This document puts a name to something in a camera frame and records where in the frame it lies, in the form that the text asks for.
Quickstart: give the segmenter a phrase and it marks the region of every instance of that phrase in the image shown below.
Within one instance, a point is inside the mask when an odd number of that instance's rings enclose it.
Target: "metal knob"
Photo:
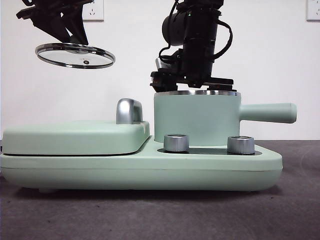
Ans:
[[[167,152],[188,152],[189,137],[181,134],[170,134],[164,136],[163,148]]]
[[[249,136],[228,137],[228,153],[249,155],[255,153],[255,139]]]

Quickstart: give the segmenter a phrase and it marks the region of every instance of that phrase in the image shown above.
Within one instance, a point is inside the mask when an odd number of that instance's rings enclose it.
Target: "green base station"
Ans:
[[[155,136],[150,136],[149,123],[142,119],[141,104],[132,99],[119,101],[116,122],[8,128],[3,134],[1,172],[9,182],[43,193],[60,189],[264,190],[279,179],[282,156],[257,145],[254,154],[229,153],[227,136],[239,135],[241,120],[293,123],[297,109],[291,103],[241,106],[240,102],[239,93],[222,91],[157,93]],[[206,105],[212,111],[204,111]],[[188,135],[190,151],[165,151],[167,134]]]

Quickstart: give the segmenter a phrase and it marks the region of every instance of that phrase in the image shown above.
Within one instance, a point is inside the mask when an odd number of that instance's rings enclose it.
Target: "wall outlet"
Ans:
[[[82,18],[84,21],[104,21],[105,20],[105,0],[94,0],[83,5]]]
[[[320,22],[320,0],[307,0],[306,20]]]

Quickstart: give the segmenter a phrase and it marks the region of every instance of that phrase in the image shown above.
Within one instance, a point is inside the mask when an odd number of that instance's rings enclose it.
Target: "black cable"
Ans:
[[[232,41],[233,41],[233,39],[234,39],[234,34],[233,34],[233,32],[232,32],[232,29],[231,29],[231,27],[230,27],[227,23],[225,23],[225,22],[223,22],[223,21],[221,21],[221,20],[219,20],[219,19],[216,19],[215,22],[216,22],[218,25],[224,26],[224,27],[226,27],[227,29],[229,29],[230,37],[229,37],[229,40],[228,40],[226,46],[225,46],[221,51],[217,52],[216,54],[214,54],[214,55],[211,57],[211,60],[212,60],[213,62],[214,62],[216,59],[220,58],[223,54],[225,54],[226,51],[228,51],[228,49],[231,47]]]
[[[168,55],[161,55],[161,54],[162,54],[162,52],[163,52],[164,50],[168,50],[168,49],[171,48],[170,25],[171,25],[172,16],[173,16],[173,14],[174,14],[174,10],[175,10],[178,2],[179,2],[179,0],[175,0],[175,1],[174,1],[174,4],[173,4],[173,6],[172,6],[172,9],[171,9],[171,11],[170,11],[170,15],[169,15],[169,18],[168,18],[168,26],[167,26],[168,46],[162,48],[162,49],[160,50],[160,52],[159,52],[159,58],[160,58],[160,60],[161,60],[162,62],[166,63],[166,64],[171,64],[173,61],[164,60],[164,58],[167,58],[167,59],[168,59],[170,56],[168,56]]]

